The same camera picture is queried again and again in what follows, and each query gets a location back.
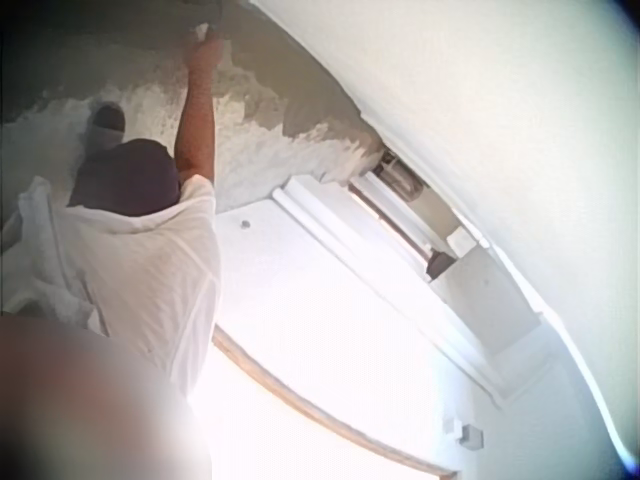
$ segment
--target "raised arm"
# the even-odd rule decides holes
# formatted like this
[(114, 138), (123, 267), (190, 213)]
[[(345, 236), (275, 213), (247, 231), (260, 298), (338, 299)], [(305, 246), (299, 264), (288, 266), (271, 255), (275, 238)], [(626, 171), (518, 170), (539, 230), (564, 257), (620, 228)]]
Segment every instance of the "raised arm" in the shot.
[(222, 42), (207, 32), (202, 42), (188, 52), (186, 66), (189, 80), (174, 158), (180, 180), (202, 175), (213, 182), (215, 177), (215, 121), (211, 84), (213, 71), (222, 55)]

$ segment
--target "wooden beam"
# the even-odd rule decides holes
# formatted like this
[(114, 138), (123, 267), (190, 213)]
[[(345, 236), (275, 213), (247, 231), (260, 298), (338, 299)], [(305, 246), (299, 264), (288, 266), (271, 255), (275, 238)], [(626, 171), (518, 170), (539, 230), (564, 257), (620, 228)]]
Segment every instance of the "wooden beam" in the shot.
[(316, 404), (302, 397), (288, 387), (279, 378), (264, 368), (257, 360), (249, 355), (238, 343), (231, 338), (220, 326), (216, 325), (213, 332), (213, 344), (224, 353), (229, 360), (236, 364), (243, 372), (249, 375), (263, 388), (271, 392), (289, 407), (298, 411), (308, 419), (322, 425), (336, 435), (365, 448), (370, 452), (380, 455), (405, 467), (413, 468), (421, 472), (436, 475), (438, 477), (452, 478), (455, 472), (444, 469), (409, 453), (398, 450), (367, 434), (338, 420)]

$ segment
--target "hand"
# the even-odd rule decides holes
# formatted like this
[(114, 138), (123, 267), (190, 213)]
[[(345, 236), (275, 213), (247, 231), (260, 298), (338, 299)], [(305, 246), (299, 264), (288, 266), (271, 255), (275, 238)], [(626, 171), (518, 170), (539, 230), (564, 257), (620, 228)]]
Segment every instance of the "hand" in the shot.
[(187, 49), (185, 64), (190, 75), (211, 75), (222, 59), (222, 40), (211, 30), (206, 37), (198, 41), (195, 33), (191, 36), (191, 45)]

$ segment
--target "white t-shirt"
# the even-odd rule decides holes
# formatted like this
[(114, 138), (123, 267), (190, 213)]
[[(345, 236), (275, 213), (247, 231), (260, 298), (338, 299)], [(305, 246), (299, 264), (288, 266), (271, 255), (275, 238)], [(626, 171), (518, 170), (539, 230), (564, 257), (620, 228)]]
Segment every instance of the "white t-shirt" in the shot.
[(180, 201), (144, 217), (67, 208), (59, 235), (112, 339), (186, 396), (204, 365), (220, 294), (215, 192), (196, 175)]

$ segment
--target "worker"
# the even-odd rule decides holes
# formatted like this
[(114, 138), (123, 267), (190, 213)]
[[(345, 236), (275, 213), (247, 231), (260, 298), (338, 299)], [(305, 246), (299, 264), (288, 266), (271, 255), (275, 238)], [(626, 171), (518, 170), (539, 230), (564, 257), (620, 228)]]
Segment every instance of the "worker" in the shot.
[(184, 395), (204, 364), (220, 294), (211, 86), (221, 54), (211, 31), (188, 49), (173, 158), (153, 140), (120, 143), (123, 112), (98, 109), (69, 208), (56, 219), (100, 333), (147, 358)]

